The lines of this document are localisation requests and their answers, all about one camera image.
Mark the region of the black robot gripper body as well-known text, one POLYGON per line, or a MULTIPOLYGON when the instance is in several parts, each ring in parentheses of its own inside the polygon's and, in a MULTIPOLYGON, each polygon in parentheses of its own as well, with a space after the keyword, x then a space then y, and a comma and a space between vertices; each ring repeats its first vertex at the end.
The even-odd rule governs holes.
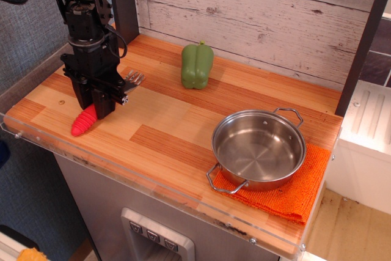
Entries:
POLYGON ((119 75, 117 66, 125 57, 119 53, 118 41, 125 39, 114 28, 98 28, 87 31, 71 29, 68 42, 73 54, 63 54, 64 75, 70 79, 88 80, 91 94, 94 89, 106 92, 121 105, 128 101, 124 93, 125 81, 119 75))

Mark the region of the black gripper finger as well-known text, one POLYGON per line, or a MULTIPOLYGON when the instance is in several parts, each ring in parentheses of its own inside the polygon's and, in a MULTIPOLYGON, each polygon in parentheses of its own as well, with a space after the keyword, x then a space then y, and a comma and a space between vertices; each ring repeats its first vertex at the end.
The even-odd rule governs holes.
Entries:
POLYGON ((115 101, 106 92, 94 89, 92 91, 92 100, 98 119, 103 119, 115 111, 115 101))
POLYGON ((86 109, 93 103, 91 88, 88 80, 82 77, 81 79, 71 79, 73 90, 75 92, 78 103, 82 109, 86 109))

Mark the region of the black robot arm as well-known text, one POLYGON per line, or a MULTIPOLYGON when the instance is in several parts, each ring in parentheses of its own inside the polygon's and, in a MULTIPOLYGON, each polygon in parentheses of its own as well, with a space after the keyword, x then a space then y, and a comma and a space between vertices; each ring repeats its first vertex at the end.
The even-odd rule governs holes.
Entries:
POLYGON ((125 104, 125 80, 117 67, 125 53, 119 51, 119 33, 109 24, 108 0, 56 0, 68 27, 72 54, 63 54, 64 74, 70 78, 82 109, 93 105, 99 119, 125 104))

